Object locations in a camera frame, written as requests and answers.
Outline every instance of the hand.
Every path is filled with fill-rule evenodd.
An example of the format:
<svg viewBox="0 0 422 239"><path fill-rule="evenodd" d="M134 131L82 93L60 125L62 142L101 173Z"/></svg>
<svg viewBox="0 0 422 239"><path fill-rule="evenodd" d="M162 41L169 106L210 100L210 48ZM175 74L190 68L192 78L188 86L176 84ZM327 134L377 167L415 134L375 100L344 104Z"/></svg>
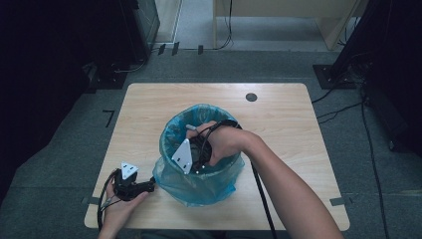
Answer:
<svg viewBox="0 0 422 239"><path fill-rule="evenodd" d="M139 205L148 195L148 192L142 192L130 201L120 201L120 199L114 196L112 182L110 180L106 187L106 197L111 198L110 205L105 210L105 220L103 223L102 231L100 232L99 238L115 238L118 231L124 226L130 217L133 210Z"/></svg>
<svg viewBox="0 0 422 239"><path fill-rule="evenodd" d="M215 121L209 121L196 128L196 130L189 130L186 134L187 138L191 138L198 135L205 128L214 125ZM209 129L201 132L201 135L205 136ZM245 134L248 133L245 130L230 126L220 126L215 129L208 137L208 141L212 146L212 154L209 164L214 166L223 157L231 156L244 149Z"/></svg>

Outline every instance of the plastic bag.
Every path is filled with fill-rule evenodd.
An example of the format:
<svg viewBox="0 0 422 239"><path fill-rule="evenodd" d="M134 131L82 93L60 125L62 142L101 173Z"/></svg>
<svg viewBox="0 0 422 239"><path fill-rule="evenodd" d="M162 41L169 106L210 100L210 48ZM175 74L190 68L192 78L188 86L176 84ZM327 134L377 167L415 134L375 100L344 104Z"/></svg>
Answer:
<svg viewBox="0 0 422 239"><path fill-rule="evenodd" d="M210 120L235 120L226 111L210 106L196 105L171 119L159 140L161 158L152 174L156 183L185 206L214 204L229 197L235 190L236 178L245 162L240 153L221 159L215 166L206 166L199 174L183 170L171 156L186 138L186 125L200 126Z"/></svg>

